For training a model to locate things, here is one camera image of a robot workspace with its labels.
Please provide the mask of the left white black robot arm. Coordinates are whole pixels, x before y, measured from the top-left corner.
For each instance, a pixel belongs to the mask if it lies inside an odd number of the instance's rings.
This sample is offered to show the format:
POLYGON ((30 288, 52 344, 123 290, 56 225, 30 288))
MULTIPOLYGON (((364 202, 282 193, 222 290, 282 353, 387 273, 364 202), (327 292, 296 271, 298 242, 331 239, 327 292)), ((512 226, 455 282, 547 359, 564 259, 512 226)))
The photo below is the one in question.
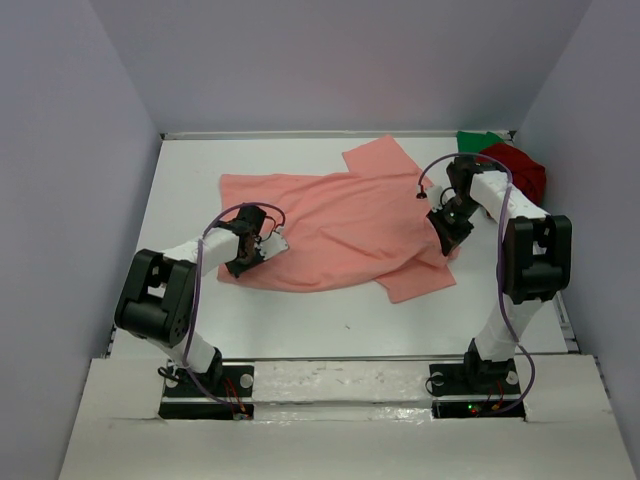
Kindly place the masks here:
POLYGON ((202 280, 222 267, 234 278, 264 263, 260 203, 233 206, 203 234, 164 252, 142 249, 131 262, 115 310, 117 328, 161 350, 195 392, 215 392, 223 376, 220 350, 196 332, 202 280))

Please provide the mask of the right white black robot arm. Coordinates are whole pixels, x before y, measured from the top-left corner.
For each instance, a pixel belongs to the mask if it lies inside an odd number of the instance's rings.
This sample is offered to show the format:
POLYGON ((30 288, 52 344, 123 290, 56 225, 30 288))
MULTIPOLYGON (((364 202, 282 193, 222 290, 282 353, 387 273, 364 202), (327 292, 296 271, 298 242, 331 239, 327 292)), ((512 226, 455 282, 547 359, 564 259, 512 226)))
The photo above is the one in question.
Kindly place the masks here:
POLYGON ((478 209, 497 221, 497 303, 462 362, 432 366, 427 388, 436 397, 482 395, 496 386, 514 393, 514 356, 524 349, 524 331, 542 306, 569 284, 572 224, 529 200, 498 160, 479 153, 442 159, 452 197, 440 202, 443 191, 436 187, 421 187, 418 196, 435 204, 427 219, 443 255, 468 238, 478 209))

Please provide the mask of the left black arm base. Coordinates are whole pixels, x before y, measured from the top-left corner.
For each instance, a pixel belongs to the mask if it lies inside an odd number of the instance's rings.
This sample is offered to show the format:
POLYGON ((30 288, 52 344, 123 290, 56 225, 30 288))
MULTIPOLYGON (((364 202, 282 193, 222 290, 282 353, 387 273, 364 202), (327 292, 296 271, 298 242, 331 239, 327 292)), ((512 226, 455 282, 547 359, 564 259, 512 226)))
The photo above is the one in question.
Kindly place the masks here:
POLYGON ((197 382, 171 362, 157 369, 163 380, 158 414, 165 420, 252 420, 254 366, 224 363, 219 380, 196 374, 197 382))

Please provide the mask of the pink t shirt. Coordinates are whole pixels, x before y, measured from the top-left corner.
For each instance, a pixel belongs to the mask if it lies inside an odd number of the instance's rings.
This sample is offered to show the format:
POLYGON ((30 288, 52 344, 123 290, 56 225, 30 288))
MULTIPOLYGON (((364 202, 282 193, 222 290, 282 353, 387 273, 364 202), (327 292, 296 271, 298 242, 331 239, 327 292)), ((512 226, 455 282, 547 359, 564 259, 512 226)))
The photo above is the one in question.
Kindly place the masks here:
POLYGON ((219 182, 224 207, 263 201, 287 220, 286 252, 239 278, 239 286, 314 293, 376 281, 400 303, 455 285, 448 259, 417 198, 418 165, 385 136, 343 154, 347 171, 324 176, 232 175, 219 182))

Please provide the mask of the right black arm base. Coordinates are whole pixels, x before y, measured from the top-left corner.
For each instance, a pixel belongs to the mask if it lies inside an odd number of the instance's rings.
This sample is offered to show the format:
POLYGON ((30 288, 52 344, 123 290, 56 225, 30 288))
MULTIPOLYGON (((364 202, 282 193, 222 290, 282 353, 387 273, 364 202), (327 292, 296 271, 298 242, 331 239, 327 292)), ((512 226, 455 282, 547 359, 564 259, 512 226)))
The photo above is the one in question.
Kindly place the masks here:
POLYGON ((478 375, 469 373, 462 363, 432 364, 425 389, 437 420, 525 417, 522 404, 512 407, 521 396, 513 360, 478 375))

